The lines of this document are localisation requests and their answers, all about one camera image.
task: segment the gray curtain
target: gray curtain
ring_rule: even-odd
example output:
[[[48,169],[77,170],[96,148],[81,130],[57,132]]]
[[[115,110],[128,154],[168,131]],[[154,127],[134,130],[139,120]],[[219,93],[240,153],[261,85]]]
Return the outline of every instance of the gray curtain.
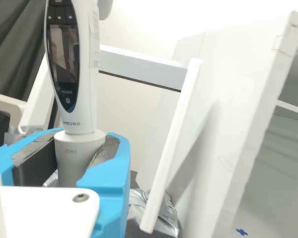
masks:
[[[27,100],[44,54],[45,0],[0,0],[0,93]],[[0,112],[0,146],[9,116]]]

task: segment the aluminum foil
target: aluminum foil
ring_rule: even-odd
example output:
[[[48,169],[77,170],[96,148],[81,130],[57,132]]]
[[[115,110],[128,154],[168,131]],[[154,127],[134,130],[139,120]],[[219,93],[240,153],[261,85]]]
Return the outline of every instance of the aluminum foil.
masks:
[[[11,145],[13,143],[16,143],[17,141],[32,135],[34,133],[37,133],[39,131],[42,131],[43,129],[38,126],[28,126],[24,129],[27,133],[22,134],[19,132],[18,128],[14,128],[12,126],[9,126],[8,132],[4,134],[4,144]]]
[[[128,222],[133,220],[139,226],[148,197],[149,192],[144,192],[139,188],[130,190]],[[179,235],[177,211],[167,194],[164,196],[154,230],[172,238],[177,238]]]

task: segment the gray floor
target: gray floor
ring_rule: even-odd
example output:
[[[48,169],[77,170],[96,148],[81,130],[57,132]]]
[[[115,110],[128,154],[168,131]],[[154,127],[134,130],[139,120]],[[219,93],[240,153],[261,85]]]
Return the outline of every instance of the gray floor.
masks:
[[[137,173],[134,171],[131,171],[130,188],[139,188],[136,182],[136,176],[137,176]],[[144,233],[139,229],[139,225],[135,221],[129,220],[127,222],[125,238],[173,238],[173,237],[156,231],[154,231],[153,234]]]

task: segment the metal screw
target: metal screw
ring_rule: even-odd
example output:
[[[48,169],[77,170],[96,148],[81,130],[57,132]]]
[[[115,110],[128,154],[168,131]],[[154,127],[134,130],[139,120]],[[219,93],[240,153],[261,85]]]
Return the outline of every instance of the metal screw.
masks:
[[[89,199],[89,195],[86,194],[86,193],[81,193],[81,194],[78,194],[76,195],[74,198],[73,198],[73,202],[76,202],[76,203],[80,203],[80,202],[85,202]]]

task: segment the pipette display screen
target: pipette display screen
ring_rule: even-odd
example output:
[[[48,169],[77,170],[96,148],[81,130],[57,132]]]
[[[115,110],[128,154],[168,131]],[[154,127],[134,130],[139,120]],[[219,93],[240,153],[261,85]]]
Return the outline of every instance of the pipette display screen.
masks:
[[[79,83],[79,38],[77,25],[49,25],[48,56],[59,99],[72,112]]]

